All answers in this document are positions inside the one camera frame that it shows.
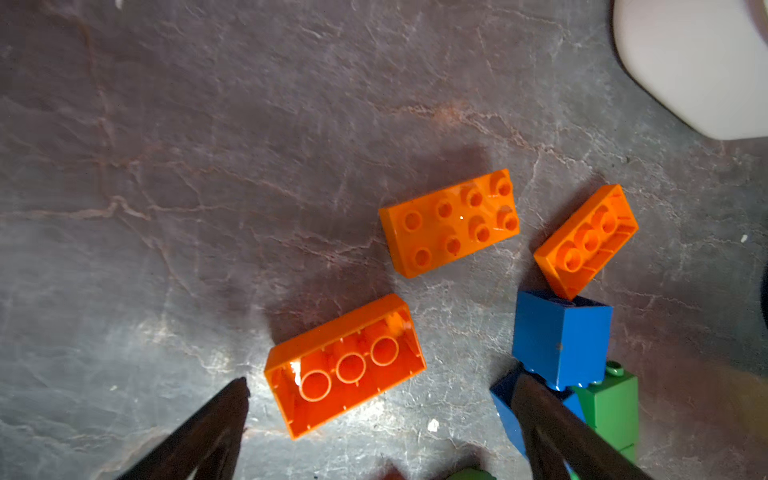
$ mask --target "upside-down orange lego brick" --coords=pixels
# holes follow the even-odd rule
[[[392,263],[405,278],[520,233],[507,169],[379,209]]]
[[[536,250],[534,258],[554,292],[573,300],[638,228],[621,185],[605,185]]]
[[[264,376],[296,440],[426,368],[408,305],[392,293],[273,347]]]

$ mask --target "green lego brick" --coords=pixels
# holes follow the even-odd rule
[[[587,425],[613,448],[622,450],[637,443],[640,437],[637,377],[625,372],[618,362],[607,362],[605,371],[602,383],[572,389]]]
[[[627,448],[620,450],[619,453],[621,453],[630,462],[637,462],[637,456],[634,452],[634,445],[629,445]]]
[[[445,480],[496,480],[496,477],[482,470],[465,468],[464,470],[456,472]]]

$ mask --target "lego brick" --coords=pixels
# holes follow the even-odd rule
[[[637,453],[635,453],[634,445],[629,445],[627,448],[619,450],[619,453],[630,462],[637,463]]]
[[[506,169],[379,209],[379,216],[392,263],[405,278],[520,233]]]
[[[512,355],[554,390],[600,382],[612,313],[581,296],[568,301],[548,290],[519,292]]]
[[[607,362],[602,383],[574,387],[584,420],[617,450],[635,445],[640,438],[637,377],[618,362]]]
[[[493,397],[493,403],[496,405],[499,418],[502,420],[502,426],[507,434],[509,441],[515,446],[515,448],[526,459],[528,455],[525,453],[525,443],[523,442],[523,434],[520,428],[520,422],[512,412],[510,406],[512,401],[512,395],[515,393],[515,384],[518,381],[520,375],[525,373],[525,368],[522,364],[513,369],[506,377],[499,380],[493,387],[491,387],[491,396]],[[540,377],[534,376],[538,381],[544,382]],[[581,411],[581,404],[579,399],[570,390],[564,392],[557,392],[550,390],[552,395],[556,396],[563,402],[565,408],[571,410],[579,419],[584,420],[584,413]]]
[[[465,468],[456,472],[445,480],[496,480],[496,477],[484,470],[476,468]]]
[[[621,185],[601,187],[534,253],[554,292],[574,299],[637,232]]]
[[[275,346],[264,376],[295,440],[426,368],[393,293]]]

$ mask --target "gray stone countertop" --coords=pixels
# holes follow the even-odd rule
[[[584,295],[614,307],[610,356],[640,378],[638,464],[764,478],[768,142],[659,105],[610,10],[3,2],[0,478],[113,478],[236,376],[236,478],[530,478],[488,387],[518,289],[545,285],[532,252],[614,183],[641,229]],[[395,273],[377,209],[500,168],[521,234]],[[429,369],[292,442],[269,349],[391,292]]]

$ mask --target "white container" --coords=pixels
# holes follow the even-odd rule
[[[624,67],[717,140],[768,137],[768,0],[616,0]]]

